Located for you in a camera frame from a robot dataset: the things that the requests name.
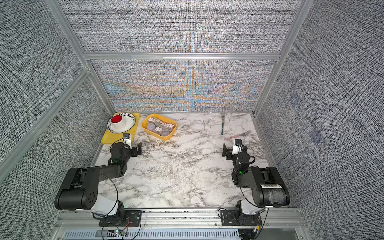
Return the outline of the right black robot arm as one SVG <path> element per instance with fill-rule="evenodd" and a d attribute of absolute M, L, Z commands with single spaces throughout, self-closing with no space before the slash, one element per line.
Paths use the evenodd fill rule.
<path fill-rule="evenodd" d="M 244 197 L 235 206 L 235 216 L 250 217 L 261 213 L 268 207 L 279 208 L 288 206 L 291 198 L 289 191 L 276 167 L 260 168 L 253 165 L 254 156 L 248 154 L 248 148 L 235 140 L 233 148 L 223 145 L 222 156 L 231 161 L 233 184 L 241 190 L 250 189 L 251 197 Z"/>

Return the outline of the round clear clip jar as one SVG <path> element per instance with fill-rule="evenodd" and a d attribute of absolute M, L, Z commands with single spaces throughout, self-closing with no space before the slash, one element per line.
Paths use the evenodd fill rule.
<path fill-rule="evenodd" d="M 147 124 L 147 130 L 149 130 L 151 132 L 153 132 L 156 129 L 156 127 L 157 126 L 155 124 L 153 124 L 153 123 Z"/>

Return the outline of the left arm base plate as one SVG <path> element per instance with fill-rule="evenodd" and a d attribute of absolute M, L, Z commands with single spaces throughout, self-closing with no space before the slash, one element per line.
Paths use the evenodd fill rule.
<path fill-rule="evenodd" d="M 142 211 L 118 212 L 115 215 L 101 218 L 99 227 L 138 227 L 141 223 L 142 213 Z"/>

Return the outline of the yellow plastic storage box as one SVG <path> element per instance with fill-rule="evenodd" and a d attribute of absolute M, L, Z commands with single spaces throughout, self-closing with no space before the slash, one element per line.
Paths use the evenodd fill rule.
<path fill-rule="evenodd" d="M 153 123 L 157 126 L 153 132 L 147 130 L 147 124 L 149 123 Z M 151 114 L 142 122 L 142 128 L 147 134 L 150 134 L 163 141 L 168 141 L 172 138 L 176 132 L 177 126 L 178 125 L 175 121 L 158 114 Z M 170 134 L 166 137 L 162 137 L 160 135 L 161 131 L 164 129 L 170 131 Z"/>

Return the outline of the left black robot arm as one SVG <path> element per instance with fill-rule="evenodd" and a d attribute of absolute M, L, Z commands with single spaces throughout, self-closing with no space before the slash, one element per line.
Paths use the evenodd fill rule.
<path fill-rule="evenodd" d="M 131 147 L 117 142 L 110 147 L 111 157 L 107 165 L 68 170 L 55 197 L 58 210 L 85 210 L 99 218 L 123 218 L 124 205 L 118 199 L 112 201 L 99 195 L 99 182 L 123 177 L 131 157 L 142 154 L 142 144 Z"/>

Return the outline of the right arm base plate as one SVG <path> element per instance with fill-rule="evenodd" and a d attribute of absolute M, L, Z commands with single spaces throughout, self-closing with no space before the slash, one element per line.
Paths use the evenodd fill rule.
<path fill-rule="evenodd" d="M 221 219 L 222 225 L 225 227 L 261 226 L 263 224 L 259 214 L 245 215 L 236 210 L 219 209 L 218 216 Z"/>

